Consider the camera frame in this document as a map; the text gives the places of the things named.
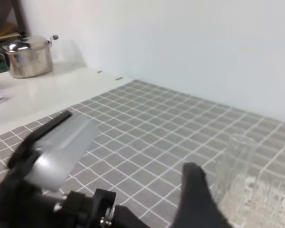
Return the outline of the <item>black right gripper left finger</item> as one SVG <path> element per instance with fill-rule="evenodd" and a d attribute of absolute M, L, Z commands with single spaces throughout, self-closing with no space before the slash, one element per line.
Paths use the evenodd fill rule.
<path fill-rule="evenodd" d="M 204 170 L 193 162 L 182 167 L 180 203 L 174 228 L 230 228 L 215 203 Z"/>

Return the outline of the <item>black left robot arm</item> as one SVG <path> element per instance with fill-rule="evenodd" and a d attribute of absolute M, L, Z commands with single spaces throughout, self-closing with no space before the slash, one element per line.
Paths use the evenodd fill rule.
<path fill-rule="evenodd" d="M 0 183 L 0 228 L 144 228 L 116 194 L 97 189 L 93 196 L 58 191 L 95 137 L 97 128 L 82 115 L 65 111 L 31 132 L 8 161 Z"/>

